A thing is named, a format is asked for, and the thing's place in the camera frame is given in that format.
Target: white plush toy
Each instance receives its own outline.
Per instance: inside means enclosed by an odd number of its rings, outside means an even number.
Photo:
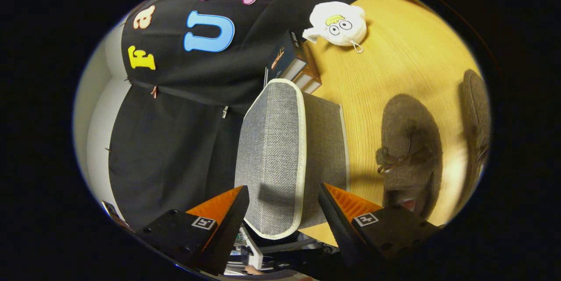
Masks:
[[[315,5],[310,15],[314,26],[305,29],[302,37],[316,43],[322,37],[339,46],[354,46],[358,53],[363,51],[360,42],[366,36],[364,9],[358,6],[331,1]]]

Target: blue letter u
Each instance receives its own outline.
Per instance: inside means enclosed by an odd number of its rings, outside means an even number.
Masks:
[[[200,50],[208,52],[220,52],[228,47],[234,39],[234,23],[227,17],[215,15],[200,15],[196,10],[191,11],[187,17],[187,27],[195,25],[215,25],[220,28],[217,38],[196,37],[192,32],[185,35],[183,45],[185,51]]]

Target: white wall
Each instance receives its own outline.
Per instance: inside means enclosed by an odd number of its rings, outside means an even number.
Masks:
[[[96,201],[114,205],[119,210],[109,180],[109,152],[111,133],[119,108],[130,84],[121,55],[120,26],[126,17],[108,33],[86,66],[74,106],[74,140],[76,156],[84,180]]]

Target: plush toy eyes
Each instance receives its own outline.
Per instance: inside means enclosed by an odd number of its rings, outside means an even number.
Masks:
[[[334,36],[339,35],[339,28],[336,25],[332,25],[329,27],[329,32]]]
[[[342,29],[345,29],[345,30],[349,30],[349,29],[352,28],[352,25],[348,21],[340,21],[339,22],[339,27],[341,27]]]

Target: black fabric backdrop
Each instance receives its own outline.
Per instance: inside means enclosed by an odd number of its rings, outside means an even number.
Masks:
[[[311,27],[311,10],[326,1],[355,0],[147,0],[130,13],[121,49],[133,86],[114,123],[109,167],[115,201],[132,229],[233,187],[241,123],[263,88],[266,59],[287,29]],[[134,17],[152,5],[149,27],[134,29]],[[187,32],[218,36],[214,26],[186,27],[193,10],[233,21],[225,50],[184,50]],[[132,69],[131,45],[153,54],[156,70]]]

